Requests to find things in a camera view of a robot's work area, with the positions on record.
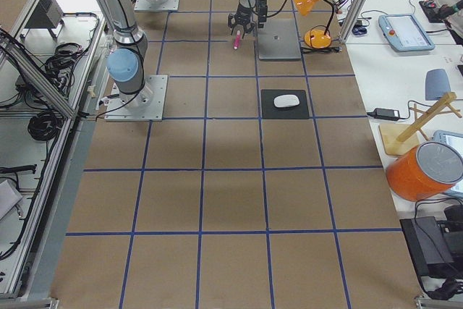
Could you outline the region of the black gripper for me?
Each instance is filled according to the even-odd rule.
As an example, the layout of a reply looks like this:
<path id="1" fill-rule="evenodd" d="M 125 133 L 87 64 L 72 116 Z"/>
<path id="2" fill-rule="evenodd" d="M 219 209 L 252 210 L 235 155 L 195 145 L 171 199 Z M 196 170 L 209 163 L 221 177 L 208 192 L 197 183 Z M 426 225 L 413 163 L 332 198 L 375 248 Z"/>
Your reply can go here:
<path id="1" fill-rule="evenodd" d="M 254 6 L 258 17 L 258 28 L 264 28 L 268 16 L 267 0 L 239 0 L 236 13 L 228 14 L 228 27 L 233 30 L 237 25 L 242 26 L 242 38 L 254 30 L 255 23 L 252 21 Z"/>

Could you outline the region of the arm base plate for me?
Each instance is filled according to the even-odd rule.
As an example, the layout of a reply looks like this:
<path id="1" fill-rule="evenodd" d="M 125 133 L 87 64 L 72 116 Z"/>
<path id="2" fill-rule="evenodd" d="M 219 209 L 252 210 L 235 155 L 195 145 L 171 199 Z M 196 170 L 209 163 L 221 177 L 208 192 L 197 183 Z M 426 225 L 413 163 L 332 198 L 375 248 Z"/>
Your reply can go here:
<path id="1" fill-rule="evenodd" d="M 137 0 L 136 12 L 175 12 L 178 10 L 179 0 Z"/>
<path id="2" fill-rule="evenodd" d="M 122 98 L 111 98 L 104 119 L 109 122 L 160 122 L 163 119 L 167 85 L 167 75 L 148 75 L 145 87 L 134 99 L 125 94 L 122 94 Z"/>

